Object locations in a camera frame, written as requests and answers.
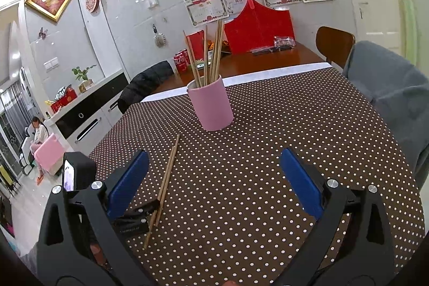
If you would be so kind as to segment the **red tall box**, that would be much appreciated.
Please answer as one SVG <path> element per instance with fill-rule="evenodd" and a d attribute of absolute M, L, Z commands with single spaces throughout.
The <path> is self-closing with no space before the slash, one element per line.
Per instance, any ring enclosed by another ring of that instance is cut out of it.
<path fill-rule="evenodd" d="M 198 31 L 187 35 L 188 40 L 191 42 L 191 47 L 194 57 L 197 61 L 204 59 L 204 31 Z"/>

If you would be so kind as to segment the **hanging round brush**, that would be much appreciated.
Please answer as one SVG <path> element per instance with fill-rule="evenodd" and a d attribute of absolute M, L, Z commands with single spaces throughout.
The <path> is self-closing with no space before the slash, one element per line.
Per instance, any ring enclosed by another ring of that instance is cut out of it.
<path fill-rule="evenodd" d="M 163 33 L 159 33 L 157 27 L 155 25 L 152 25 L 153 33 L 154 33 L 154 41 L 158 48 L 162 48 L 166 45 L 167 40 Z"/>

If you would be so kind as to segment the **pink box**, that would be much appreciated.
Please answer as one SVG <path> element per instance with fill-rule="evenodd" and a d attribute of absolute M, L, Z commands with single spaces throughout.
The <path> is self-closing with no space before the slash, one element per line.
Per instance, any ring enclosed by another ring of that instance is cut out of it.
<path fill-rule="evenodd" d="M 62 167 L 64 153 L 65 149 L 56 135 L 51 134 L 35 151 L 34 157 L 42 170 L 51 176 L 55 176 Z"/>

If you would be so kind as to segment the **brown polka dot tablecloth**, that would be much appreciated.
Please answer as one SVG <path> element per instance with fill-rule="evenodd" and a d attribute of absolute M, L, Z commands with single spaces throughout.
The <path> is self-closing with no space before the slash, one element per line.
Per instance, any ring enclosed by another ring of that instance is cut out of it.
<path fill-rule="evenodd" d="M 285 179 L 294 149 L 351 189 L 375 185 L 401 269 L 425 236 L 420 192 L 393 134 L 337 70 L 324 68 L 226 89 L 229 127 L 203 130 L 187 94 L 132 105 L 91 152 L 97 177 L 145 150 L 150 169 L 133 206 L 156 198 L 177 147 L 162 216 L 128 248 L 160 285 L 269 285 L 315 226 Z"/>

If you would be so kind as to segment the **red gift bag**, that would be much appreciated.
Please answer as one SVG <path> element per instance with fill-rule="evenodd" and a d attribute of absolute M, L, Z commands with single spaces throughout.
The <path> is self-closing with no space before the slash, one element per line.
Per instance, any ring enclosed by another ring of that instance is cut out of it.
<path fill-rule="evenodd" d="M 295 39 L 289 10 L 268 8 L 256 0 L 246 0 L 241 13 L 224 24 L 231 54 L 274 47 L 275 38 Z"/>

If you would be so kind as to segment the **pink cylindrical utensil holder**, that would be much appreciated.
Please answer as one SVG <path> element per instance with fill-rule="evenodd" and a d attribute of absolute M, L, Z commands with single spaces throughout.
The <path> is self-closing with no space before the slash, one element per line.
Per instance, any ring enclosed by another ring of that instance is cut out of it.
<path fill-rule="evenodd" d="M 191 81 L 186 88 L 204 130 L 219 131 L 233 122 L 234 114 L 221 76 L 200 88 L 196 87 L 196 81 Z"/>

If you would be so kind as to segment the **grey cloth on chair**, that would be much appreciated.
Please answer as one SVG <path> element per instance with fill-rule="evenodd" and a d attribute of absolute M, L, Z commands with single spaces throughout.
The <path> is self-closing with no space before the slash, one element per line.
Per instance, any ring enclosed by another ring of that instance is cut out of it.
<path fill-rule="evenodd" d="M 410 61 L 371 41 L 359 41 L 343 75 L 380 114 L 419 188 L 428 177 L 428 78 Z"/>

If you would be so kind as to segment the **seated person in background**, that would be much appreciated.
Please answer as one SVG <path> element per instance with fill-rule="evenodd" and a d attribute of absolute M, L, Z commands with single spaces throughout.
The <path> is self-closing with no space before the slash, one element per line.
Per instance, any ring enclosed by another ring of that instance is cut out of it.
<path fill-rule="evenodd" d="M 32 118 L 31 125 L 34 128 L 35 133 L 34 140 L 30 146 L 30 150 L 31 154 L 36 157 L 35 153 L 37 149 L 42 146 L 42 144 L 49 138 L 49 131 L 37 116 L 34 116 Z M 39 171 L 39 175 L 36 178 L 36 184 L 39 185 L 44 179 L 44 170 L 38 160 L 36 160 L 36 165 Z"/>

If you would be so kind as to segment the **wooden chopstick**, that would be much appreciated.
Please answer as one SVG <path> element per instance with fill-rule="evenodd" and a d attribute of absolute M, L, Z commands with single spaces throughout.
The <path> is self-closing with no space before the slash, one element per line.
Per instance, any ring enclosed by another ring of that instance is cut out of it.
<path fill-rule="evenodd" d="M 223 21 L 218 21 L 218 29 L 217 29 L 217 38 L 216 38 L 216 48 L 214 51 L 214 66 L 212 67 L 214 69 L 213 73 L 213 81 L 216 81 L 219 76 L 219 64 L 220 64 L 220 58 L 221 58 L 221 51 L 223 46 Z"/>
<path fill-rule="evenodd" d="M 212 60 L 211 60 L 210 71 L 209 71 L 209 83 L 213 83 L 215 80 L 214 76 L 215 76 L 216 65 L 217 65 L 217 56 L 218 56 L 219 48 L 221 47 L 221 43 L 222 43 L 221 36 L 222 36 L 222 21 L 218 20 L 217 29 L 214 37 L 215 39 L 213 44 L 213 50 L 212 50 Z"/>
<path fill-rule="evenodd" d="M 204 28 L 204 86 L 208 84 L 208 72 L 209 72 L 209 56 L 208 56 L 208 47 L 207 47 L 207 25 Z"/>
<path fill-rule="evenodd" d="M 169 155 L 167 166 L 166 166 L 165 172 L 164 172 L 164 177 L 162 179 L 160 190 L 158 193 L 159 207 L 157 210 L 155 210 L 153 212 L 152 216 L 150 217 L 149 232 L 146 234 L 146 237 L 145 237 L 145 242 L 143 245 L 144 249 L 148 248 L 148 245 L 150 242 L 150 236 L 151 236 L 151 233 L 153 231 L 153 228 L 156 227 L 160 221 L 161 213 L 162 213 L 162 210 L 164 207 L 164 201 L 165 201 L 165 198 L 167 195 L 169 180 L 170 180 L 172 169 L 173 169 L 174 162 L 175 162 L 175 155 L 177 153 L 179 141 L 180 141 L 180 134 L 177 135 L 175 143 L 174 143 L 174 145 L 171 149 L 170 155 Z"/>
<path fill-rule="evenodd" d="M 198 68 L 196 66 L 196 60 L 195 60 L 195 57 L 194 57 L 194 53 L 193 53 L 191 41 L 188 38 L 188 36 L 186 35 L 186 33 L 183 33 L 183 35 L 185 37 L 185 41 L 186 41 L 186 45 L 187 45 L 188 57 L 189 57 L 189 60 L 190 60 L 191 70 L 192 70 L 192 73 L 193 73 L 194 81 L 195 81 L 196 87 L 200 88 L 201 87 L 200 75 L 199 75 L 199 72 L 198 72 Z"/>

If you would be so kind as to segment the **black jacket on chair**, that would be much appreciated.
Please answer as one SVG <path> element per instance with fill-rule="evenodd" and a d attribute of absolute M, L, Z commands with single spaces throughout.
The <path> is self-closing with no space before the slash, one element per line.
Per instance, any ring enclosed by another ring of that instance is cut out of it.
<path fill-rule="evenodd" d="M 173 75 L 174 71 L 166 60 L 137 74 L 118 99 L 120 112 L 124 114 L 131 105 L 141 102 Z"/>

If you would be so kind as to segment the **red tin box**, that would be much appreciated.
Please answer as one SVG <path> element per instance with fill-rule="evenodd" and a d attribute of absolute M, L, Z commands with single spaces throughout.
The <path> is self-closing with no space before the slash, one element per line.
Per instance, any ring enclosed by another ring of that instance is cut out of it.
<path fill-rule="evenodd" d="M 65 107 L 76 98 L 77 98 L 77 94 L 75 90 L 71 87 L 66 88 L 64 96 L 59 98 L 59 100 L 55 101 L 51 105 L 52 112 L 57 113 L 60 108 Z"/>

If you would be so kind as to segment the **red cola can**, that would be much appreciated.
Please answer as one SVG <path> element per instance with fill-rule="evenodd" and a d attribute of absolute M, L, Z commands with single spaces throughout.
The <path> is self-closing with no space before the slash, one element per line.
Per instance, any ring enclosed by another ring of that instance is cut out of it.
<path fill-rule="evenodd" d="M 186 73 L 188 70 L 187 56 L 183 52 L 179 52 L 174 56 L 174 63 L 179 74 Z"/>

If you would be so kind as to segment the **white sideboard cabinet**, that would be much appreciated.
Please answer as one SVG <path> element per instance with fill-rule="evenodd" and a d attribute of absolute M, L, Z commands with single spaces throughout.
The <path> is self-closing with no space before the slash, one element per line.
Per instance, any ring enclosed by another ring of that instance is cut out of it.
<path fill-rule="evenodd" d="M 118 70 L 54 113 L 46 126 L 64 148 L 89 155 L 121 118 L 118 100 L 128 83 Z"/>

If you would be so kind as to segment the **dark snack packet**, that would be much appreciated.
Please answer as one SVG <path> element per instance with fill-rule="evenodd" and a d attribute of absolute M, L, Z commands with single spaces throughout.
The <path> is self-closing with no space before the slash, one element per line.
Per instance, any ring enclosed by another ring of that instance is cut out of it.
<path fill-rule="evenodd" d="M 296 46 L 296 41 L 294 40 L 294 38 L 289 36 L 286 36 L 286 37 L 275 36 L 273 39 L 272 46 L 264 46 L 264 47 L 256 48 L 251 50 L 251 53 L 253 55 L 273 53 L 277 51 L 293 49 L 295 46 Z"/>

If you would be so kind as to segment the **small potted green plant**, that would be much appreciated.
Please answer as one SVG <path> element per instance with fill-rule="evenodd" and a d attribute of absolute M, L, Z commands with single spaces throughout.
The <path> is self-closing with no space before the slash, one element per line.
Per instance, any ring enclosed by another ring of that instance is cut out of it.
<path fill-rule="evenodd" d="M 96 67 L 96 65 L 91 65 L 89 67 L 84 68 L 83 70 L 80 67 L 76 67 L 76 68 L 71 69 L 72 73 L 76 77 L 76 80 L 80 81 L 79 92 L 81 94 L 85 93 L 87 91 L 87 89 L 93 84 L 92 79 L 88 78 L 88 72 L 92 68 L 95 68 L 95 67 Z"/>

